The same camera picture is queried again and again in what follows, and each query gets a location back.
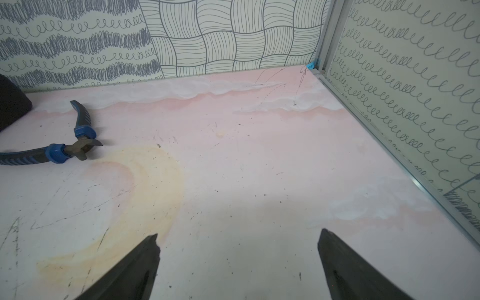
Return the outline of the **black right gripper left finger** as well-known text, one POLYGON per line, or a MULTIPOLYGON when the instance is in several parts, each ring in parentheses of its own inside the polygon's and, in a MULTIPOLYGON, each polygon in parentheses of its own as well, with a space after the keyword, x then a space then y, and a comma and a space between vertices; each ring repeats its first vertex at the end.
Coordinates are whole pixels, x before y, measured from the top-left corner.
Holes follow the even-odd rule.
POLYGON ((149 300, 160 263, 161 250, 156 243, 157 237, 157 234, 147 236, 77 298, 149 300))

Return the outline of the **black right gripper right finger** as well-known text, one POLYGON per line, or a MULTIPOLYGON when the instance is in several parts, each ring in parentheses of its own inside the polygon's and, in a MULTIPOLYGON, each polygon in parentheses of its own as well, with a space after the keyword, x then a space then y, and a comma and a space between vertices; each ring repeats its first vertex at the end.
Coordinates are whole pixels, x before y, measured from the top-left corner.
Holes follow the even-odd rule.
POLYGON ((322 229, 317 249, 333 300, 411 299, 334 232, 322 229))

